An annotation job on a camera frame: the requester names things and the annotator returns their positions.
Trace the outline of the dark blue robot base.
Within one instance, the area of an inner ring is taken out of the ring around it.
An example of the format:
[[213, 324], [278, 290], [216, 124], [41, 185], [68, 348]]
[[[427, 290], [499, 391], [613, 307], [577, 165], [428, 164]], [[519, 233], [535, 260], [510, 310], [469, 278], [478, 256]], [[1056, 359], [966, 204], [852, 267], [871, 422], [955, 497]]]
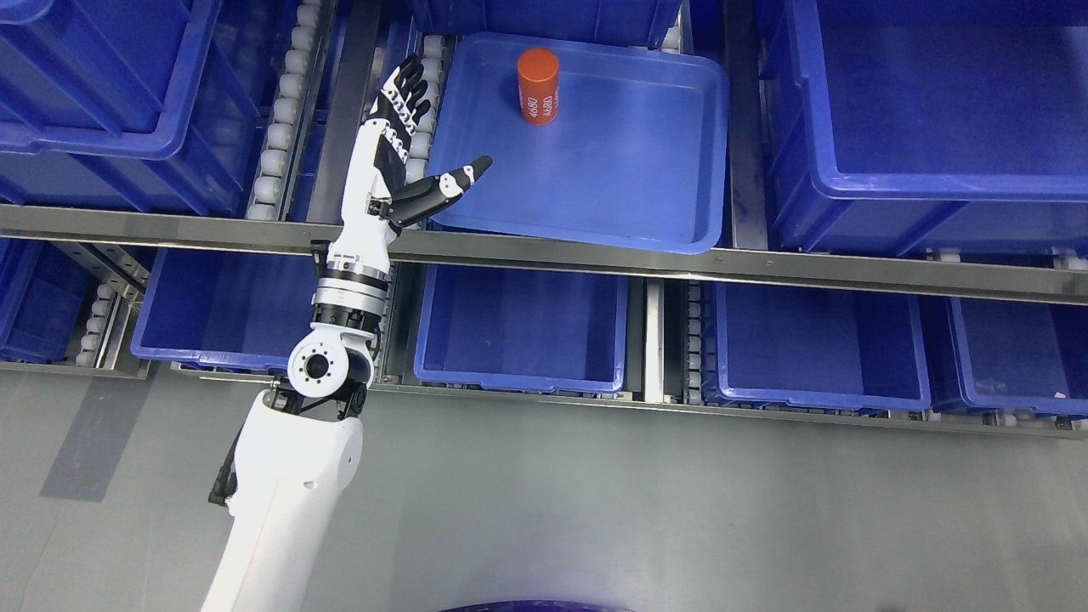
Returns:
[[520, 599], [495, 602], [479, 602], [462, 607], [444, 609], [444, 612], [628, 612], [622, 607], [609, 607], [588, 602]]

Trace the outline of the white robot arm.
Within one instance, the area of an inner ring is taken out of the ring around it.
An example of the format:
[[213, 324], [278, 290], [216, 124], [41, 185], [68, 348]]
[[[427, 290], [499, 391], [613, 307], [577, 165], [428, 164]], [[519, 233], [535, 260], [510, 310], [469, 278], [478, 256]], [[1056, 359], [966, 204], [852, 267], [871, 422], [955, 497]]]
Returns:
[[272, 388], [254, 399], [235, 445], [236, 488], [225, 501], [233, 524], [205, 611], [299, 611], [359, 467], [360, 414], [374, 379], [391, 259], [376, 241], [341, 238], [316, 249], [314, 262], [314, 320], [289, 354], [289, 388], [316, 402], [338, 400], [343, 411], [321, 421], [279, 408]]

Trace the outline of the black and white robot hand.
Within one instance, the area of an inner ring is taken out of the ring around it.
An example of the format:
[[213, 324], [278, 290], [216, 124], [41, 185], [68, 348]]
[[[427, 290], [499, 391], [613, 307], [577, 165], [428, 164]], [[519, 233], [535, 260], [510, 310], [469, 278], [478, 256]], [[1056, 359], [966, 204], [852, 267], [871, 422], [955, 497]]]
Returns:
[[356, 278], [390, 272], [390, 245], [404, 229], [463, 198], [492, 167], [478, 158], [434, 178], [407, 178], [411, 145], [431, 110], [422, 61], [409, 54], [378, 87], [351, 150], [341, 204], [342, 229], [320, 261], [322, 276]]

